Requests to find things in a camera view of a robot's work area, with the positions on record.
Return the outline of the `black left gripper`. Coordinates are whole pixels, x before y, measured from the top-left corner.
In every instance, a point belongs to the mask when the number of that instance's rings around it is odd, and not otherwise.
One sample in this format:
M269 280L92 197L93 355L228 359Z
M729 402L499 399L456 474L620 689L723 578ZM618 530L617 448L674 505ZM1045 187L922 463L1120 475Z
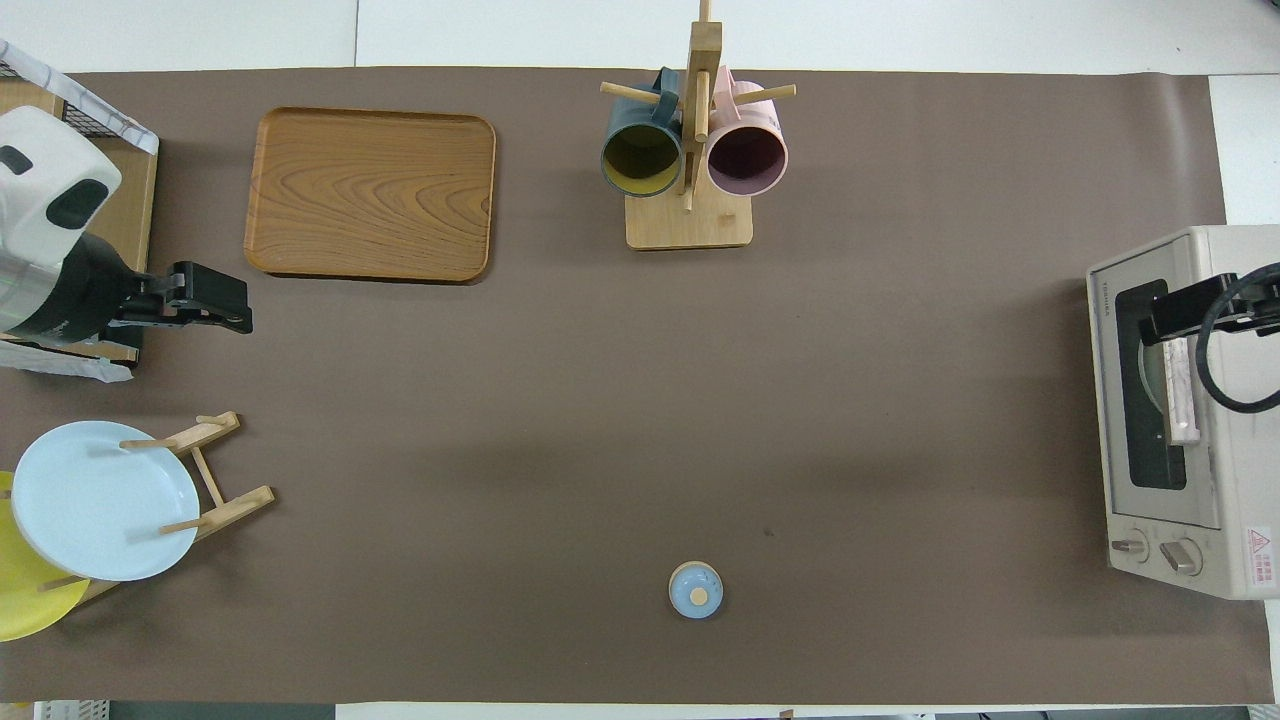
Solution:
M215 325L238 334L253 332L247 284L192 261L160 274L137 273L111 328Z

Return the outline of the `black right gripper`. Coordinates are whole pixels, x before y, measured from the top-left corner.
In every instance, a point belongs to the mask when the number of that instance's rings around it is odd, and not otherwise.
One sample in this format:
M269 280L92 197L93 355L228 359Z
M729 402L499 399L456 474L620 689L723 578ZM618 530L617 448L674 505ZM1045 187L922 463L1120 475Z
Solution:
M1236 273L1222 273L1155 299L1149 315L1139 320L1142 343L1149 347L1199 334L1211 306L1238 278Z

